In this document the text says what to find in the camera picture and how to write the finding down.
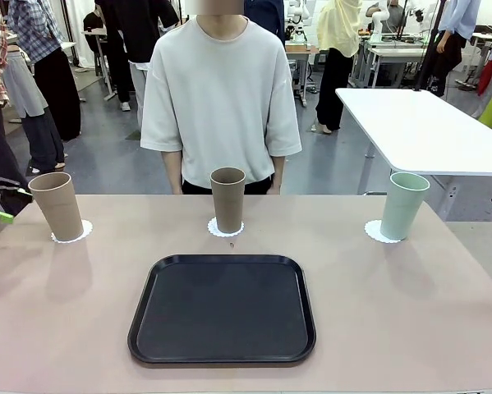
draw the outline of white doily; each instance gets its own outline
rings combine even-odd
[[[78,236],[75,240],[72,241],[58,241],[54,233],[52,233],[50,236],[52,237],[52,241],[57,242],[58,244],[71,244],[72,242],[77,242],[88,236],[92,232],[92,223],[89,222],[88,220],[82,220],[81,221],[83,225],[83,234]]]
[[[238,230],[237,232],[233,232],[232,234],[226,234],[225,232],[221,232],[218,229],[218,226],[216,224],[216,218],[212,218],[211,220],[209,220],[209,223],[207,223],[207,229],[214,236],[218,236],[220,238],[230,238],[232,236],[237,236],[238,234],[244,231],[244,222],[242,222],[242,226],[240,227],[240,230]]]
[[[382,220],[374,220],[372,222],[368,222],[364,226],[364,230],[366,231],[366,234],[368,234],[368,236],[370,236],[374,240],[378,242],[383,242],[384,244],[397,244],[398,242],[401,242],[397,240],[390,240],[389,238],[386,238],[381,234],[380,225],[382,222],[383,222]]]

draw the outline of light blue shirt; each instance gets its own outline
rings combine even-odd
[[[481,0],[450,0],[439,23],[439,31],[457,31],[464,39],[470,39],[476,28],[480,4]]]

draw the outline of paper cup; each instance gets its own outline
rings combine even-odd
[[[390,181],[380,232],[390,240],[400,241],[410,233],[430,183],[409,172],[396,172]]]
[[[241,229],[245,188],[246,174],[238,168],[220,168],[211,174],[216,222],[225,234]]]
[[[53,172],[38,176],[30,181],[29,189],[58,241],[73,241],[83,234],[70,175]]]

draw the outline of white t-shirt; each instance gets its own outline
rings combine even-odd
[[[246,184],[273,175],[273,157],[301,151],[292,76],[280,39],[248,21],[236,39],[196,19],[158,40],[147,76],[141,146],[183,151],[183,178],[210,188],[221,167]]]

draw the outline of yellow shirt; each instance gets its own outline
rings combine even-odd
[[[352,57],[359,48],[362,0],[329,0],[320,12],[317,35],[320,50],[337,49]]]

